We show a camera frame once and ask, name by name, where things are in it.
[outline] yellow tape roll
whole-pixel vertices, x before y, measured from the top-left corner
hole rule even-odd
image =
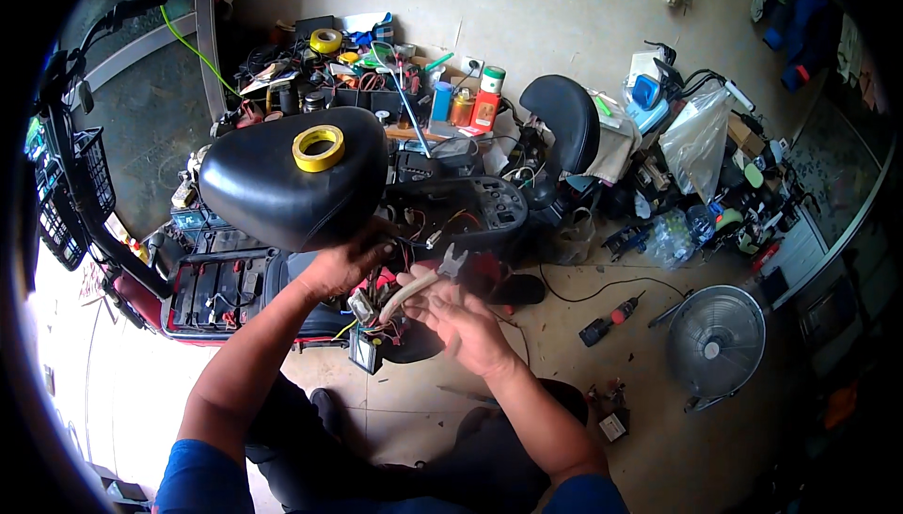
[[[331,54],[341,48],[341,32],[321,28],[310,34],[310,48],[321,54]]]
[[[308,156],[304,153],[308,147],[317,142],[333,142],[322,154]],[[307,173],[326,171],[338,163],[345,155],[345,136],[337,127],[329,125],[314,126],[294,137],[292,156],[298,168]]]

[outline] shoe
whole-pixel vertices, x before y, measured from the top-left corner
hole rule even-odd
[[[317,407],[317,416],[323,422],[326,433],[341,440],[341,414],[335,400],[326,388],[316,388],[310,393],[310,404]]]

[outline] black pants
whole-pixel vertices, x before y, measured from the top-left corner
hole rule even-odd
[[[582,424],[588,407],[580,390],[541,380]],[[498,409],[478,407],[461,421],[454,448],[422,469],[383,469],[337,442],[307,395],[282,373],[248,430],[245,455],[286,507],[313,508],[322,500],[403,500],[432,496],[474,511],[530,512],[549,478],[526,454]]]

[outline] concrete floor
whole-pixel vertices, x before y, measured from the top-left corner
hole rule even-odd
[[[610,264],[607,253],[593,248],[585,265],[544,266],[544,271],[553,288],[570,298],[634,277],[658,278],[681,291],[749,278],[744,264],[726,253],[701,264],[699,254],[674,271],[658,269],[638,254]],[[65,277],[70,285],[53,283]],[[67,274],[49,254],[41,254],[32,309],[41,362],[55,369],[56,405],[64,425],[73,422],[86,459],[90,454],[94,463],[153,491],[186,396],[215,350],[140,332],[121,317],[114,321],[105,306],[98,306],[102,303],[63,301],[63,293],[78,292],[79,282],[79,272]],[[593,348],[583,346],[577,336],[582,327],[644,289],[637,313],[624,326]],[[549,294],[541,305],[518,311],[512,319],[523,328],[526,346],[515,328],[501,326],[522,357],[529,351],[539,377],[581,390],[614,378],[626,383],[630,435],[607,447],[607,454],[612,477],[633,512],[715,512],[739,501],[776,452],[783,414],[795,392],[787,380],[796,362],[784,342],[792,332],[772,329],[759,370],[737,396],[684,414],[689,395],[665,364],[666,331],[646,327],[676,302],[671,289],[642,281],[612,286],[583,303]],[[409,365],[387,362],[370,377],[349,362],[344,350],[305,350],[290,353],[283,372],[308,390],[332,388],[348,409],[349,443],[374,463],[428,461],[451,447],[458,422],[473,403],[436,385],[488,394],[481,379],[443,354]],[[251,466],[248,472],[258,511],[281,512],[257,470]]]

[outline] screwdriver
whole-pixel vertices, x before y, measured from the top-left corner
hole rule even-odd
[[[639,297],[643,294],[646,294],[646,291],[643,291],[639,295],[618,305],[618,308],[612,310],[609,316],[596,318],[590,325],[580,330],[580,339],[583,340],[583,344],[588,348],[593,347],[593,345],[599,343],[599,340],[605,337],[605,334],[611,330],[612,326],[624,324],[626,319],[633,314],[633,311],[637,310]]]

